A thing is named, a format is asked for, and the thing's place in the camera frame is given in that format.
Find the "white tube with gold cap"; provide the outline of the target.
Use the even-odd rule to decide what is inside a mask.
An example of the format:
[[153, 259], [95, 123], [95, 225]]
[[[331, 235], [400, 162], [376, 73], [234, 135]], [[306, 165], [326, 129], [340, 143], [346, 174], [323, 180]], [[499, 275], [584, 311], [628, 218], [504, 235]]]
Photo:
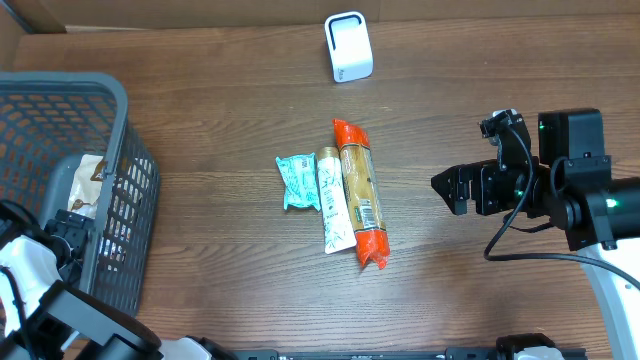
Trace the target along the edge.
[[324, 147], [317, 155], [317, 179], [324, 226], [324, 251], [333, 254], [353, 248], [356, 237], [350, 220], [342, 177], [342, 166], [335, 147]]

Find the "orange pasta packet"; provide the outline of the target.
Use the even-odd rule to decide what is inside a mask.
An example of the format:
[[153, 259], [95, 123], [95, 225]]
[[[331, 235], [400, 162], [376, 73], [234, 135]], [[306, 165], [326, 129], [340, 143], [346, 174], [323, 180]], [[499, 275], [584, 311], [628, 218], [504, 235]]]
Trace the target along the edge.
[[391, 250], [368, 133], [341, 119], [333, 120], [333, 129], [358, 261], [362, 267], [373, 262], [384, 269]]

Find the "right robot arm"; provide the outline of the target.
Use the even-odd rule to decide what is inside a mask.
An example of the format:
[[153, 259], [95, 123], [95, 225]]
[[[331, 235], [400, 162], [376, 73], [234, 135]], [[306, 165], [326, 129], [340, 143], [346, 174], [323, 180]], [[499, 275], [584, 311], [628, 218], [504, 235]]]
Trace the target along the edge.
[[[639, 180], [613, 177], [601, 112], [584, 108], [540, 113], [537, 155], [531, 151], [524, 118], [514, 109], [493, 112], [479, 128], [496, 147], [496, 158], [450, 167], [432, 177], [433, 190], [455, 215], [466, 214], [468, 201], [474, 201], [478, 214], [503, 216], [484, 250], [486, 260], [580, 264], [600, 307], [613, 356], [638, 358]], [[568, 253], [494, 254], [494, 246], [519, 214], [545, 218], [535, 232], [562, 230]]]

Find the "teal snack packet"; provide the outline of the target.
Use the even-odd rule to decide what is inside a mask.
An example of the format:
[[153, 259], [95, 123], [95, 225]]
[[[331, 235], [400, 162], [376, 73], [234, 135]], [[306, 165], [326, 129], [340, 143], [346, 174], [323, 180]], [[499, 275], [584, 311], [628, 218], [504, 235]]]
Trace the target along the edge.
[[285, 185], [284, 209], [288, 210], [290, 207], [314, 208], [320, 211], [315, 154], [277, 157], [275, 162]]

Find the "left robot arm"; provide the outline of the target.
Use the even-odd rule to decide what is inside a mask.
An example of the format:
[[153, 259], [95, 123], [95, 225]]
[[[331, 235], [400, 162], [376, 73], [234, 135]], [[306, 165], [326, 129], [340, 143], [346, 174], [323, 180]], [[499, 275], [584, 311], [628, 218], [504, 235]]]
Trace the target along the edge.
[[65, 283], [55, 239], [1, 202], [1, 303], [6, 315], [3, 359], [62, 359], [78, 335], [80, 359], [215, 359], [238, 356], [201, 337], [162, 340], [130, 315]]

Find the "beige Pantree snack bag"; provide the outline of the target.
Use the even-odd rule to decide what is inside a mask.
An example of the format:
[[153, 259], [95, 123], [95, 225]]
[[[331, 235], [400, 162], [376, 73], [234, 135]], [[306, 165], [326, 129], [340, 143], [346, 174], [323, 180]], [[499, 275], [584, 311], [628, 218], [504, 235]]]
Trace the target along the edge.
[[67, 210], [95, 219], [98, 200], [105, 175], [106, 161], [102, 156], [86, 154], [74, 172], [73, 182], [68, 198]]

